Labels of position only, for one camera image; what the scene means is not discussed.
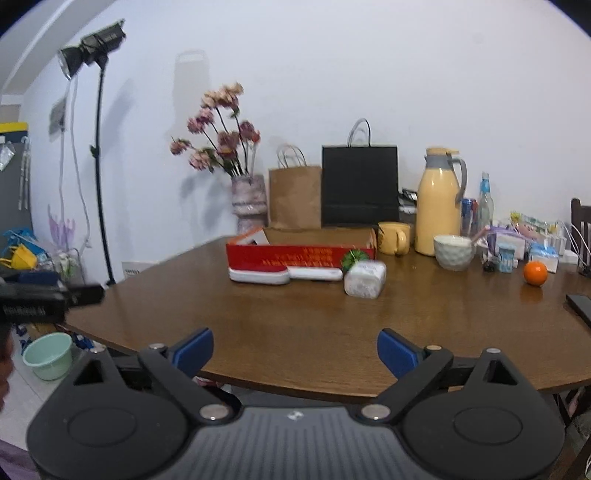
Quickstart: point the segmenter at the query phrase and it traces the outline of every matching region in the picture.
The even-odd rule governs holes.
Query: thermos lid
[[[459,153],[460,151],[454,148],[428,147],[427,149],[427,155],[458,155]]]

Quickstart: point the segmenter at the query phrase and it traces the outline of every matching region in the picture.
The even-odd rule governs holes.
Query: red box
[[[259,228],[226,244],[228,266],[234,270],[262,267],[341,268],[343,257],[361,250],[375,258],[376,236],[371,228],[323,228],[285,231]]]

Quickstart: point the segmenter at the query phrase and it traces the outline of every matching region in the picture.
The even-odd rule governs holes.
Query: purple cloth
[[[28,452],[0,440],[0,467],[10,480],[40,480]],[[6,478],[0,472],[0,479]]]

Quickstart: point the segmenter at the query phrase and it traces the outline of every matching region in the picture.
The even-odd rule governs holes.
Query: light stand
[[[100,68],[99,93],[96,101],[96,126],[95,126],[95,144],[90,146],[90,153],[95,159],[95,182],[96,182],[96,203],[99,212],[100,238],[103,243],[105,253],[105,264],[109,280],[107,285],[114,285],[113,269],[111,267],[111,258],[109,256],[109,245],[107,244],[107,235],[105,229],[105,215],[103,213],[103,197],[100,182],[100,111],[103,100],[103,84],[105,82],[105,69],[109,61],[108,54],[121,46],[125,39],[125,33],[122,30],[124,20],[104,28],[100,32],[86,36],[80,42],[78,47],[65,47],[58,52],[61,69],[69,80],[80,70],[82,63],[91,65],[96,63]]]

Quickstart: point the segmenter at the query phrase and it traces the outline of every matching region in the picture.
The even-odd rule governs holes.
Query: orange
[[[529,262],[523,267],[523,278],[530,285],[539,287],[548,280],[548,269],[542,262]]]

